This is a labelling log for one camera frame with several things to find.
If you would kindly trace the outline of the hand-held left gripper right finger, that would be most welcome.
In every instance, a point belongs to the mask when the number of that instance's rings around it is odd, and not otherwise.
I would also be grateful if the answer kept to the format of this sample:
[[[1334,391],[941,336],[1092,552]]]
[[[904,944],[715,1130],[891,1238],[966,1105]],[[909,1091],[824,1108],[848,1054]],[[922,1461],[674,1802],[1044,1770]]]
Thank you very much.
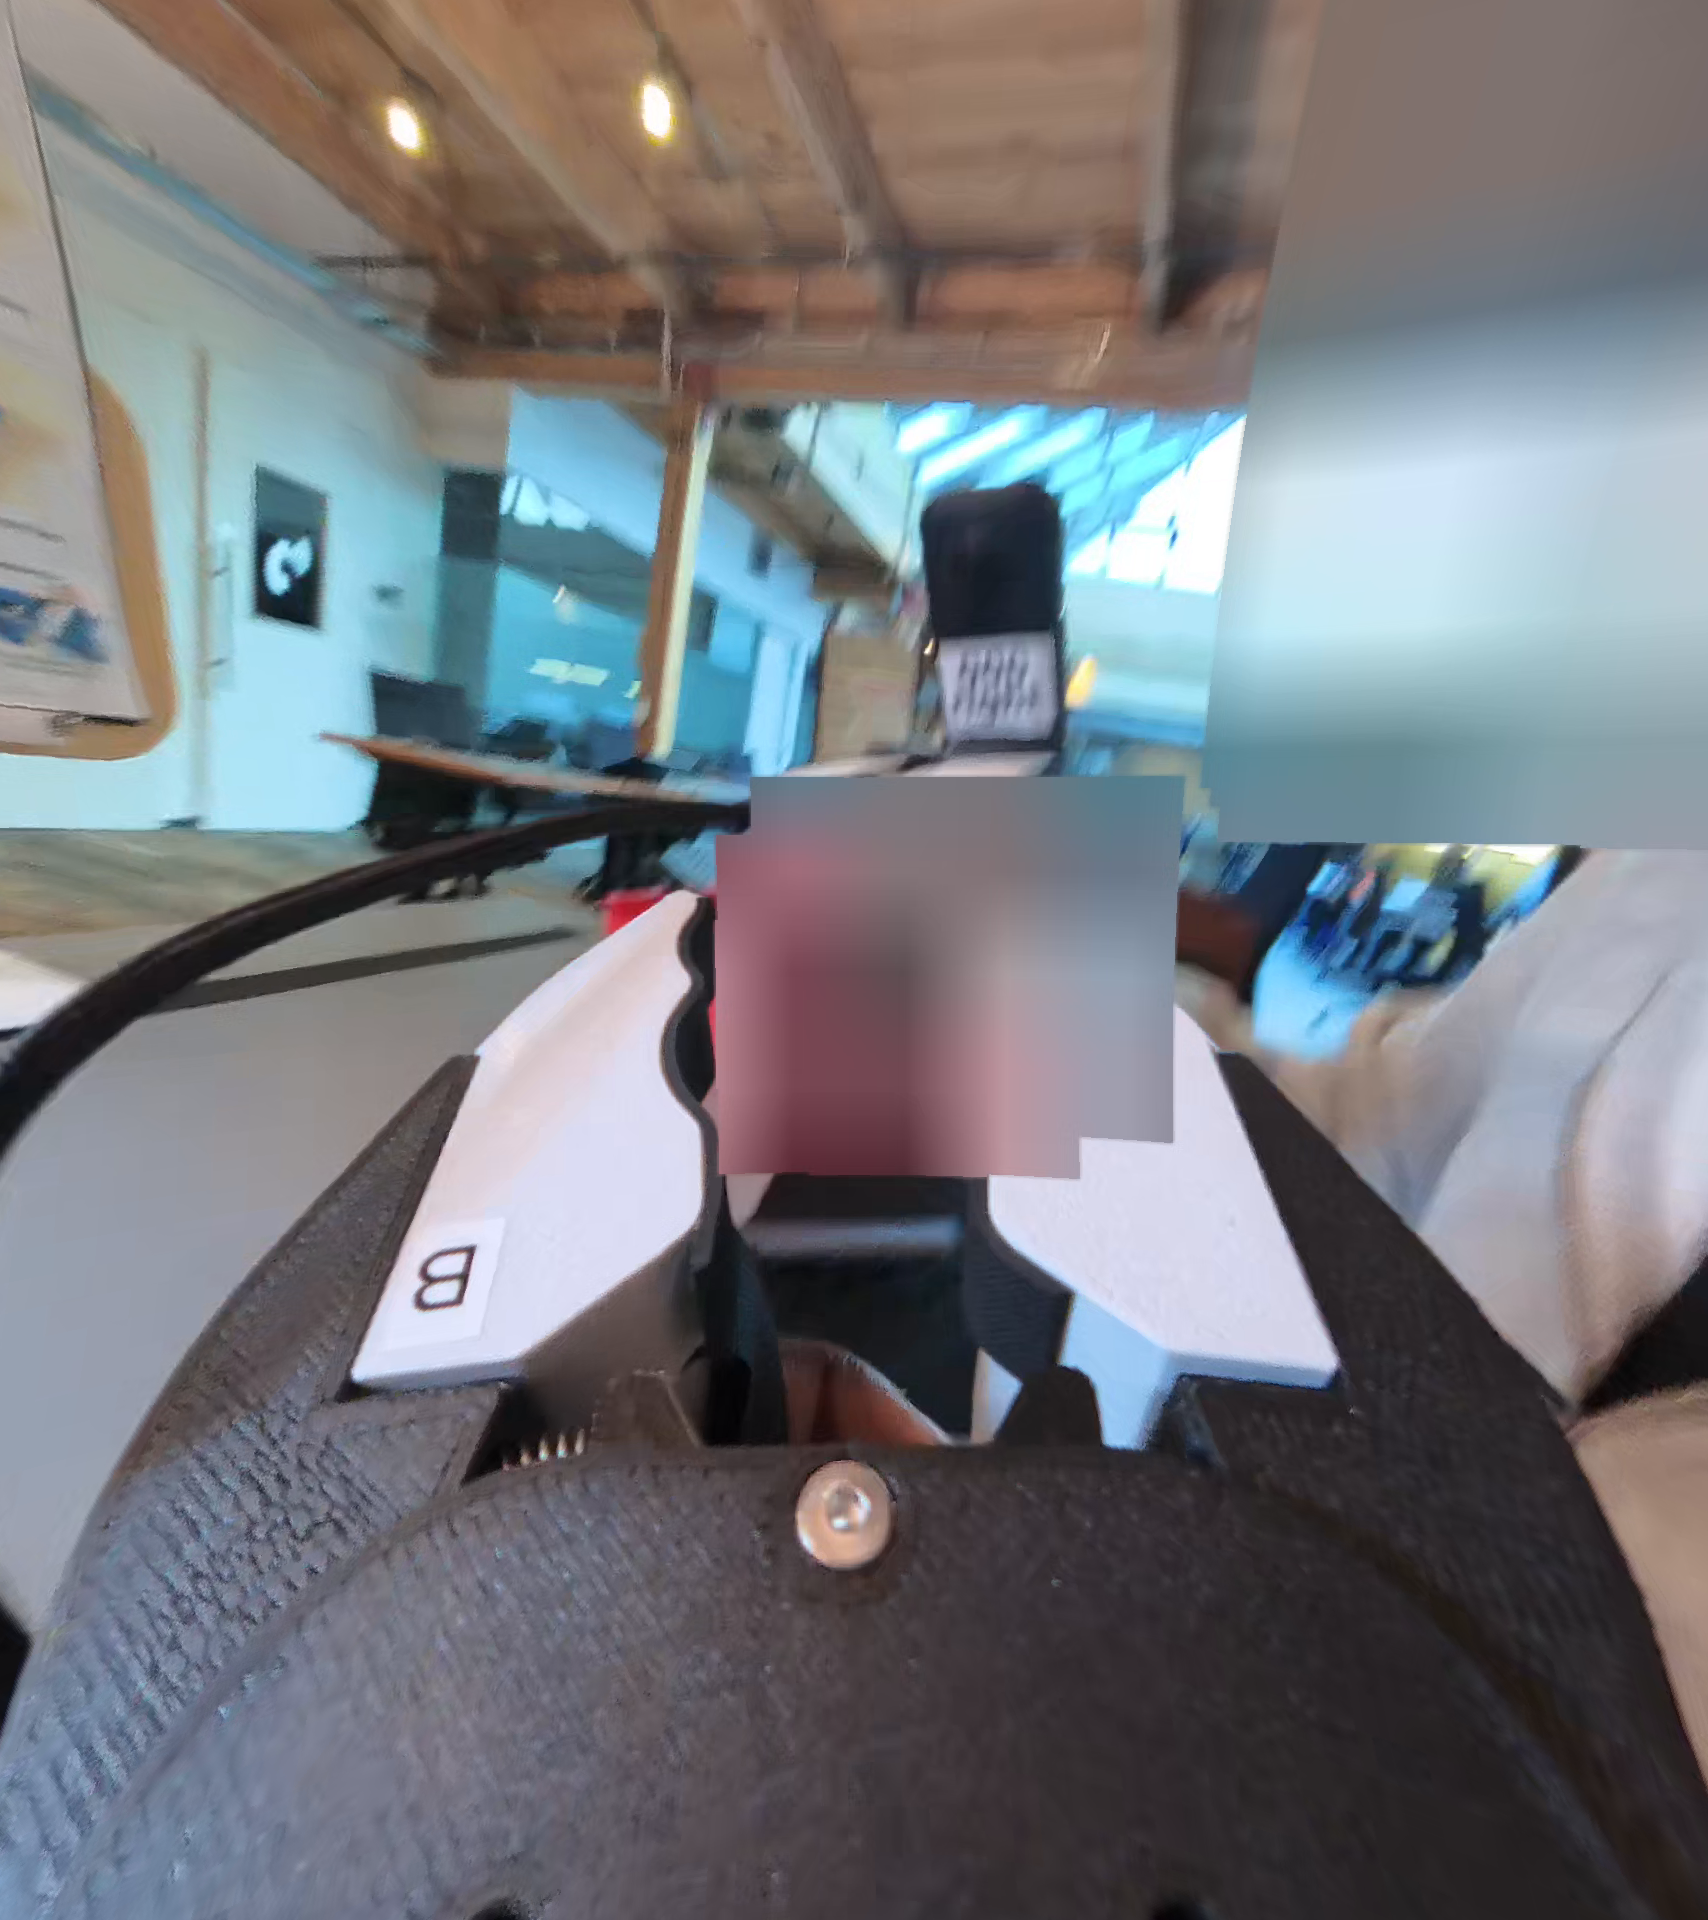
[[[1173,1139],[1081,1141],[1077,1177],[989,1177],[968,1197],[968,1438],[1019,1392],[1079,1373],[1104,1447],[1150,1447],[1179,1383],[1327,1389],[1339,1371],[1212,1041],[1173,1017]]]

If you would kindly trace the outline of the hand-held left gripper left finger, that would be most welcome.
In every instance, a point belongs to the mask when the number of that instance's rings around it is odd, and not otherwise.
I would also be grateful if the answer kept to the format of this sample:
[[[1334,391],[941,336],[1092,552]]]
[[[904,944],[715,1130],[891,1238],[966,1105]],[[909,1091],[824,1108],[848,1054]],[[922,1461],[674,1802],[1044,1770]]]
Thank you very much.
[[[585,1389],[591,1350],[678,1367],[682,1256],[711,1220],[709,1127],[672,1038],[697,1011],[666,892],[541,981],[472,1056],[351,1365],[357,1389]]]

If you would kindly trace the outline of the cardboard box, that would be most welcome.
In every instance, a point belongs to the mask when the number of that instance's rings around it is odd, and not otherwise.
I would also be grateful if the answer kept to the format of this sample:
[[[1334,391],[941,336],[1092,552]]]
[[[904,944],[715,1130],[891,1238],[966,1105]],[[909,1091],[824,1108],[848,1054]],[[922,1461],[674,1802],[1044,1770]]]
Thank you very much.
[[[817,652],[812,765],[920,754],[925,668],[927,632],[920,622],[829,625]]]

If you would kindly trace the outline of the red box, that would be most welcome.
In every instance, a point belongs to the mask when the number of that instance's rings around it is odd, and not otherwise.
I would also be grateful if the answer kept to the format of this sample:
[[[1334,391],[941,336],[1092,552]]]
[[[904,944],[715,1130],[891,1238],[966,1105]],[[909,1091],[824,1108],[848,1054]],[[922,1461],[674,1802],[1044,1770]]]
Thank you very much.
[[[702,920],[695,934],[695,974],[702,987],[702,1021],[706,1021],[706,1036],[709,1036],[709,1050],[712,1050],[715,1041],[715,891],[711,884],[687,884],[687,882],[661,882],[654,888],[631,888],[631,891],[617,891],[608,892],[601,905],[601,934],[611,938],[613,934],[623,932],[628,924],[637,924],[643,917],[654,905],[672,894],[689,894],[692,901],[702,902]]]

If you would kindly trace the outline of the wooden pillar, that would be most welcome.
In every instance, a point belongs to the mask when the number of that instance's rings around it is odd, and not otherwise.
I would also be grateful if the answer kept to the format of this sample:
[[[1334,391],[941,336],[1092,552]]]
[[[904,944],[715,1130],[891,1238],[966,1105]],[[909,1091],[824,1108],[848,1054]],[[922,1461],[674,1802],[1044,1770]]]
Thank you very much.
[[[711,397],[682,388],[666,413],[649,607],[637,652],[634,741],[646,759],[664,759],[674,749],[712,432]]]

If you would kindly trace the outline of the long wooden table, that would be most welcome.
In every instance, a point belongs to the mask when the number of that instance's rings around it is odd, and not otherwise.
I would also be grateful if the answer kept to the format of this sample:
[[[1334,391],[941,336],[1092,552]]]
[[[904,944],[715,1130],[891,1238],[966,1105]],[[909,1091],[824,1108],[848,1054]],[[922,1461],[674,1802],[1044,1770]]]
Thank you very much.
[[[380,767],[409,767],[422,774],[463,779],[486,791],[509,791],[524,795],[569,799],[569,801],[622,801],[622,804],[695,804],[695,805],[746,805],[748,785],[735,779],[678,778],[659,779],[594,774],[549,762],[513,759],[498,754],[463,754],[457,749],[390,740],[383,733],[334,733],[321,732],[321,745],[360,754]]]

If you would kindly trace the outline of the wooden board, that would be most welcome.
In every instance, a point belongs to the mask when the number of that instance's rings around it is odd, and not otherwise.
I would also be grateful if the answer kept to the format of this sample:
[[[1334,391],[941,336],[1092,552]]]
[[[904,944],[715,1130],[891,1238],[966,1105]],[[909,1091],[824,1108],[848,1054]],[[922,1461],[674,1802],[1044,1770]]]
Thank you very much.
[[[103,722],[0,708],[0,756],[48,756],[82,765],[122,762],[161,747],[179,719],[179,675],[168,638],[146,446],[121,395],[95,368],[86,368],[86,395],[96,430],[103,507],[121,580],[127,658],[146,699],[146,719]]]

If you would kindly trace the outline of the black wall sign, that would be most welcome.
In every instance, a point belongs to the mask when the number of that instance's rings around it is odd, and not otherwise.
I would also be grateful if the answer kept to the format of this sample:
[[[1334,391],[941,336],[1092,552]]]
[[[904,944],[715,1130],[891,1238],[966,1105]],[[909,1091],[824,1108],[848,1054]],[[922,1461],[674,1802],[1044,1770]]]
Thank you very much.
[[[253,620],[321,629],[328,521],[328,493],[273,469],[253,471]]]

